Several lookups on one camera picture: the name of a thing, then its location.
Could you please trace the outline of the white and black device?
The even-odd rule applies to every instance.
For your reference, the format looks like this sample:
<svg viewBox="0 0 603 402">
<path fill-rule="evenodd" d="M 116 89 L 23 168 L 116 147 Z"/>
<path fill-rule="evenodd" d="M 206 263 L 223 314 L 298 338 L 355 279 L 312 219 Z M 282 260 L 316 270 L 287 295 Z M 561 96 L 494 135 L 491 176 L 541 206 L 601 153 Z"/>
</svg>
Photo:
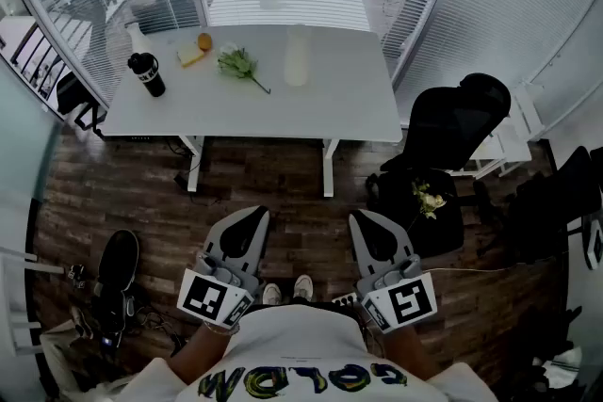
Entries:
<svg viewBox="0 0 603 402">
<path fill-rule="evenodd" d="M 603 209 L 581 219 L 581 232 L 585 263 L 597 270 L 603 260 Z"/>
</svg>

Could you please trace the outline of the black drink bottle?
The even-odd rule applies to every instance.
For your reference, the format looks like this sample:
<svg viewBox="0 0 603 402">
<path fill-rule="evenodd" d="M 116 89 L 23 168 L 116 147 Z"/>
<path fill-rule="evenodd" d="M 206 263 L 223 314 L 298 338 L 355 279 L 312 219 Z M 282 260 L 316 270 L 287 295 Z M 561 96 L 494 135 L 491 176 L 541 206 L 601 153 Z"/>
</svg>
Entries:
<svg viewBox="0 0 603 402">
<path fill-rule="evenodd" d="M 134 53 L 129 57 L 127 66 L 153 97 L 158 98 L 165 93 L 166 87 L 153 54 Z"/>
</svg>

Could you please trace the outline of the person's white printed t-shirt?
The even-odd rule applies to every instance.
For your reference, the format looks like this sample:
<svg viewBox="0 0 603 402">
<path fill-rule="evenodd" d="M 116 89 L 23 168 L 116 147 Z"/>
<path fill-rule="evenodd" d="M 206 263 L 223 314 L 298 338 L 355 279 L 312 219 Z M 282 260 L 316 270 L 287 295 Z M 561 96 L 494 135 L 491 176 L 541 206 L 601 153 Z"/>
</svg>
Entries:
<svg viewBox="0 0 603 402">
<path fill-rule="evenodd" d="M 304 305 L 243 317 L 223 357 L 185 380 L 153 359 L 116 402 L 498 402 L 464 362 L 420 378 L 367 351 L 350 317 Z"/>
</svg>

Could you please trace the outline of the person's right forearm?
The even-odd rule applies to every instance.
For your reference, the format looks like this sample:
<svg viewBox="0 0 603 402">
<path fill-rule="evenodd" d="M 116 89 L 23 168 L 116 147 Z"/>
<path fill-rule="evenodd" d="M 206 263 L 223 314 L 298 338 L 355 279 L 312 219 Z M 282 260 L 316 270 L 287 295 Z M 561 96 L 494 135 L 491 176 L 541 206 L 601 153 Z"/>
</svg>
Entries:
<svg viewBox="0 0 603 402">
<path fill-rule="evenodd" d="M 413 326 L 393 330 L 383 337 L 384 356 L 403 370 L 422 380 L 441 372 L 440 366 L 428 353 Z"/>
</svg>

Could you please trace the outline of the white striped sneaker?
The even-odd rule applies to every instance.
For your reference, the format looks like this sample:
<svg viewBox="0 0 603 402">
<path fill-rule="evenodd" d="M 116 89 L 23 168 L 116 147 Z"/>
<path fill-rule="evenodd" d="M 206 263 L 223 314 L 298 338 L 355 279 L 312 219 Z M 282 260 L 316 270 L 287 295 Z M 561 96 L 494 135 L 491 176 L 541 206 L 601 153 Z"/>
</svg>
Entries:
<svg viewBox="0 0 603 402">
<path fill-rule="evenodd" d="M 542 363 L 548 387 L 558 390 L 570 386 L 578 377 L 581 361 L 582 349 L 576 346 Z"/>
</svg>

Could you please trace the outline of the white metal rack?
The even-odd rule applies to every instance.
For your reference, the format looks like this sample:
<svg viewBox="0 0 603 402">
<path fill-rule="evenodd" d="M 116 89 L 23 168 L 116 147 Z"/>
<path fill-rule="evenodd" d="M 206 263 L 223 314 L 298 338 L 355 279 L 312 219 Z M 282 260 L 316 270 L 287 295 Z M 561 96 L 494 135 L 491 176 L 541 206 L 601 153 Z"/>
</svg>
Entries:
<svg viewBox="0 0 603 402">
<path fill-rule="evenodd" d="M 511 91 L 509 115 L 486 137 L 469 158 L 459 176 L 480 179 L 500 169 L 503 176 L 531 160 L 529 142 L 544 131 L 544 125 L 525 85 Z"/>
</svg>

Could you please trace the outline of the pale green flowers bunch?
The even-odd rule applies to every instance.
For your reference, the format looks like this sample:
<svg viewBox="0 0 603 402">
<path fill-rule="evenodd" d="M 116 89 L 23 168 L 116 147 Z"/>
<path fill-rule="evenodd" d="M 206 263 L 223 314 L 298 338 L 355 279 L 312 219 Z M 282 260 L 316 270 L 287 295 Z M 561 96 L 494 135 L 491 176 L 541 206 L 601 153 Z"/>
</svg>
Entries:
<svg viewBox="0 0 603 402">
<path fill-rule="evenodd" d="M 239 48 L 233 43 L 224 44 L 220 48 L 217 65 L 221 73 L 236 79 L 251 81 L 265 93 L 271 94 L 271 90 L 256 79 L 257 61 L 250 57 L 245 48 Z"/>
</svg>

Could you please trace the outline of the white table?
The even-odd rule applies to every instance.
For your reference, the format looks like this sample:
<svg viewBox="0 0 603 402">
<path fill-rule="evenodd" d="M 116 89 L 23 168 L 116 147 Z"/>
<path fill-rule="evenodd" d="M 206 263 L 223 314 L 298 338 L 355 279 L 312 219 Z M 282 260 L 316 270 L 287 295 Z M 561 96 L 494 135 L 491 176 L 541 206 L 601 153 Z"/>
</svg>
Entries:
<svg viewBox="0 0 603 402">
<path fill-rule="evenodd" d="M 109 106 L 108 137 L 178 136 L 193 153 L 188 190 L 197 187 L 205 137 L 320 139 L 324 194 L 334 194 L 333 154 L 339 141 L 398 143 L 399 113 L 376 34 L 330 27 L 311 29 L 309 79 L 301 87 L 285 82 L 284 25 L 208 27 L 213 50 L 183 68 L 177 48 L 194 42 L 201 28 L 150 35 L 165 93 L 155 98 L 126 71 Z M 256 79 L 221 73 L 220 48 L 233 43 L 257 61 Z"/>
</svg>

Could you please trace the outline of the bread slice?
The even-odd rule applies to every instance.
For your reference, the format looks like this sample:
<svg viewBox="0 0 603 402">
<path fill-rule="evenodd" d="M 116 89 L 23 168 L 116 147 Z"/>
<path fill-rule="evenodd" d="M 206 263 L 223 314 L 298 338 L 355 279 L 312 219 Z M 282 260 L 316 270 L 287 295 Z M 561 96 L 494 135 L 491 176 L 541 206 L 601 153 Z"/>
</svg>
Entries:
<svg viewBox="0 0 603 402">
<path fill-rule="evenodd" d="M 196 42 L 180 45 L 176 54 L 183 68 L 187 68 L 204 57 L 204 50 Z"/>
</svg>

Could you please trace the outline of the white ribbed vase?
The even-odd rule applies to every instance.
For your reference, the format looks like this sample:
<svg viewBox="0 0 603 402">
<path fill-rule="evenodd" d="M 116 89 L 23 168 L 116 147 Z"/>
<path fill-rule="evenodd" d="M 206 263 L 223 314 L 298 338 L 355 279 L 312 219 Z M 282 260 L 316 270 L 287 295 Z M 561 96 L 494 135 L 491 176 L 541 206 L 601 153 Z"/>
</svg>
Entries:
<svg viewBox="0 0 603 402">
<path fill-rule="evenodd" d="M 311 28 L 294 24 L 287 29 L 285 46 L 285 82 L 300 87 L 308 81 Z"/>
</svg>

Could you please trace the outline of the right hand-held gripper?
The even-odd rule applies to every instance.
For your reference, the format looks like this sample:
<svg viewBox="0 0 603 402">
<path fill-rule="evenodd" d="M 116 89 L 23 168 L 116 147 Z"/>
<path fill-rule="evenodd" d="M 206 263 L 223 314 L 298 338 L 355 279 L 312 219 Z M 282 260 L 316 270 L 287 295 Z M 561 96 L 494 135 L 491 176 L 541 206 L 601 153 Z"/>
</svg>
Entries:
<svg viewBox="0 0 603 402">
<path fill-rule="evenodd" d="M 349 228 L 363 277 L 356 283 L 356 293 L 383 334 L 436 313 L 432 275 L 422 272 L 420 258 L 398 223 L 358 209 L 350 213 Z"/>
</svg>

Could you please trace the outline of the white rose stem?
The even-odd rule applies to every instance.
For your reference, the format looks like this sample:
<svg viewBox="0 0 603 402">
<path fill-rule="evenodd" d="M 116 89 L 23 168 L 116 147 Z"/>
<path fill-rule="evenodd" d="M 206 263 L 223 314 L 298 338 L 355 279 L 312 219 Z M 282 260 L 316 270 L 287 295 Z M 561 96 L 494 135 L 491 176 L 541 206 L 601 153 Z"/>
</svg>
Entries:
<svg viewBox="0 0 603 402">
<path fill-rule="evenodd" d="M 425 181 L 415 179 L 412 181 L 411 187 L 413 195 L 416 197 L 418 203 L 418 209 L 409 226 L 410 229 L 413 228 L 421 217 L 437 220 L 436 211 L 447 204 L 447 201 L 442 195 L 433 195 L 429 192 L 431 185 Z"/>
</svg>

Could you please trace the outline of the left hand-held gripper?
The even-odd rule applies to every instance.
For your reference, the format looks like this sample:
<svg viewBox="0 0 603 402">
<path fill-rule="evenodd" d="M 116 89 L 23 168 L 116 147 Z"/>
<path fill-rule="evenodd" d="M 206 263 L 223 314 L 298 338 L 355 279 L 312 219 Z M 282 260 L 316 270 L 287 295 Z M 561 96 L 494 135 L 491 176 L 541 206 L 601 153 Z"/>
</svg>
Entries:
<svg viewBox="0 0 603 402">
<path fill-rule="evenodd" d="M 269 209 L 240 209 L 215 223 L 193 269 L 185 270 L 177 308 L 204 322 L 233 328 L 254 304 L 260 279 L 254 275 L 264 256 Z"/>
</svg>

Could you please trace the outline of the person's right white shoe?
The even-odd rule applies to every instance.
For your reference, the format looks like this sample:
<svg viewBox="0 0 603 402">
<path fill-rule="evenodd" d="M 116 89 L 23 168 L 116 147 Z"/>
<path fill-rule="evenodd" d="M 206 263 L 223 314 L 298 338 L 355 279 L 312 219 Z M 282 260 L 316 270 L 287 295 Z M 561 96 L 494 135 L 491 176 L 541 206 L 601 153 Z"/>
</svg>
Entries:
<svg viewBox="0 0 603 402">
<path fill-rule="evenodd" d="M 293 298 L 310 302 L 314 295 L 314 284 L 311 277 L 307 274 L 300 275 L 295 283 Z"/>
</svg>

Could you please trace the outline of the black office chair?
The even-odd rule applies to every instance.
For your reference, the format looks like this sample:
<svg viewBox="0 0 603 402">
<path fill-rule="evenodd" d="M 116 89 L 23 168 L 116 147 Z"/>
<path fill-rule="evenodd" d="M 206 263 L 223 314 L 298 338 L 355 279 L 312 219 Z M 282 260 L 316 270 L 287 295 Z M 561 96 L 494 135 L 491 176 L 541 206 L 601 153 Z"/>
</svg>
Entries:
<svg viewBox="0 0 603 402">
<path fill-rule="evenodd" d="M 442 255 L 464 244 L 461 197 L 451 176 L 509 115 L 511 94 L 495 77 L 467 75 L 457 87 L 429 88 L 418 95 L 402 153 L 386 161 L 366 181 L 367 209 L 390 218 L 406 230 L 422 258 Z M 411 183 L 431 185 L 447 204 L 437 220 L 421 217 L 412 229 L 418 203 Z"/>
</svg>

